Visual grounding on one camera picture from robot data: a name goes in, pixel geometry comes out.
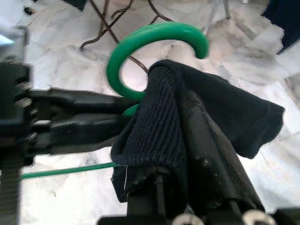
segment cloth fold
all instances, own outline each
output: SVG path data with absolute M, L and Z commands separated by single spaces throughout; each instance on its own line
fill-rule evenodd
M 221 128 L 235 151 L 253 158 L 273 140 L 283 122 L 284 108 L 262 100 L 226 80 L 170 60 L 155 63 L 148 73 L 146 96 L 134 117 L 112 147 L 113 162 L 120 165 L 160 165 L 172 170 L 186 192 L 187 158 L 177 99 L 192 90 L 206 112 Z M 112 182 L 125 202 L 125 171 L 116 167 Z

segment green cable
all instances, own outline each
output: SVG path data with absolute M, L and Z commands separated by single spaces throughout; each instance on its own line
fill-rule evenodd
M 104 163 L 104 164 L 98 164 L 98 165 L 88 165 L 88 166 L 67 168 L 67 169 L 61 169 L 61 170 L 30 172 L 30 173 L 22 174 L 21 179 L 23 180 L 23 179 L 47 177 L 47 176 L 53 176 L 53 175 L 63 175 L 63 174 L 67 174 L 67 173 L 78 173 L 78 172 L 84 172 L 84 171 L 90 171 L 90 170 L 100 170 L 100 169 L 106 169 L 106 168 L 111 168 L 111 167 L 116 167 L 116 166 L 119 166 L 119 165 L 111 162 L 111 163 Z

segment floor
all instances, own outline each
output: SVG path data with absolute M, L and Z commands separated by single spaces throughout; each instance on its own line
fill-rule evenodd
M 32 1 L 18 0 L 29 6 Z M 96 1 L 100 7 L 103 0 Z M 125 6 L 111 0 L 109 15 Z M 209 0 L 154 0 L 157 8 L 171 19 L 203 28 L 208 18 Z M 146 66 L 171 59 L 205 72 L 217 74 L 233 85 L 283 106 L 284 127 L 279 136 L 264 145 L 253 159 L 240 157 L 267 211 L 300 205 L 300 43 L 281 55 L 283 31 L 260 16 L 266 0 L 244 5 L 230 0 L 232 19 L 219 8 L 209 33 L 210 55 L 204 60 L 193 56 L 190 46 L 180 41 L 162 41 L 135 53 Z M 116 95 L 109 87 L 105 66 L 115 43 L 109 35 L 88 45 L 80 44 L 97 34 L 100 21 L 88 3 L 83 12 L 60 0 L 39 0 L 36 13 L 23 15 L 19 25 L 30 29 L 26 62 L 31 64 L 36 89 L 58 87 L 91 90 Z M 132 9 L 114 26 L 122 38 L 153 18 L 146 0 L 136 0 Z M 146 87 L 147 76 L 131 61 L 122 69 L 127 85 Z M 25 172 L 93 165 L 109 162 L 109 148 L 68 156 L 40 156 Z M 101 215 L 126 213 L 110 182 L 112 169 L 62 175 L 22 182 L 22 225 L 91 225 Z

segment green plastic hook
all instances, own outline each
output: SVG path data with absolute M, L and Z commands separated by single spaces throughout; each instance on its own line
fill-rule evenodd
M 209 42 L 196 27 L 177 22 L 156 23 L 142 27 L 123 38 L 110 56 L 106 73 L 110 86 L 120 95 L 132 100 L 141 101 L 144 91 L 126 87 L 119 77 L 120 68 L 125 59 L 144 45 L 159 40 L 181 40 L 190 44 L 195 55 L 203 59 L 208 55 Z

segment dark blue fabric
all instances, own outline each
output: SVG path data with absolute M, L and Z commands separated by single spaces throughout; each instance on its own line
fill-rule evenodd
M 88 0 L 63 0 L 63 1 L 71 4 L 72 6 L 76 7 L 80 11 L 83 11 L 84 6 Z
M 266 11 L 262 14 L 285 31 L 282 38 L 282 53 L 300 39 L 300 0 L 270 0 Z
M 183 92 L 192 90 L 201 98 L 235 151 L 247 158 L 273 140 L 283 125 L 284 108 L 216 75 L 163 60 L 150 68 L 148 77 L 146 96 L 114 143 L 111 158 L 119 165 L 165 166 L 174 172 L 183 192 L 187 159 L 180 126 L 184 121 L 180 121 L 177 105 Z M 112 182 L 119 201 L 125 202 L 124 168 L 114 168 Z

